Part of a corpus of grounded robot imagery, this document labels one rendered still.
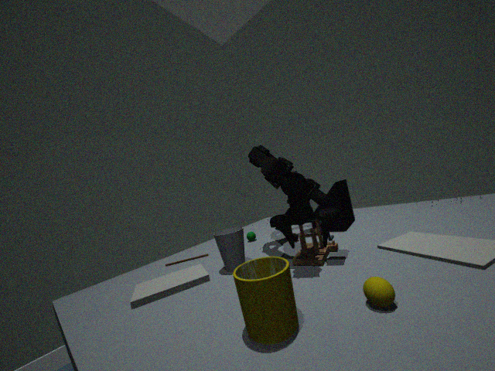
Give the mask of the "yellow cylindrical cup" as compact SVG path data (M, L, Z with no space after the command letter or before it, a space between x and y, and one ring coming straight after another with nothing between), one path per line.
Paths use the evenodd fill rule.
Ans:
M262 349L279 349L295 339L299 319L284 257L259 257L235 268L234 282L248 337Z

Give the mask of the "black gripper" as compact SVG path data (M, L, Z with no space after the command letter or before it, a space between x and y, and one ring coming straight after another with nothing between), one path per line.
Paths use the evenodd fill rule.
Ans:
M297 196L288 196L287 203L289 203L291 207L291 203L294 205L302 203L302 199L307 199L309 201L309 195L307 192L304 192L302 194L299 194ZM310 201L309 201L310 204ZM336 208L329 208L329 209L322 209L318 213L314 213L314 216L312 219L307 219L306 221L310 220L320 220L322 221L320 224L321 230L322 230L322 235L323 235L323 244L324 247L327 245L327 240L328 240L328 233L329 233L329 228L331 225L333 225L334 222L336 222L340 218L339 212ZM276 227L276 230L281 231L289 244L291 245L292 249L295 248L295 241L292 233L292 226L289 226L287 224L287 221L285 219L284 214L282 215L277 215L274 216L270 219L270 225L271 228Z

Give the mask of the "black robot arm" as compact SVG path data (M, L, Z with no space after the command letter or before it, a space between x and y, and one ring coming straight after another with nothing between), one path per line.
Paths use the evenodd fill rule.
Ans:
M310 199L320 204L326 195L320 191L320 184L313 179L306 179L297 171L291 172L294 168L293 163L286 158L276 158L269 152L262 145L254 146L248 154L249 162L258 168L261 167L261 173L265 179L276 189L281 186L283 193L287 196L297 196L307 192ZM284 214L289 226L302 226L307 219L312 219L314 211L309 201L302 199L302 203L296 205L291 203L291 207Z

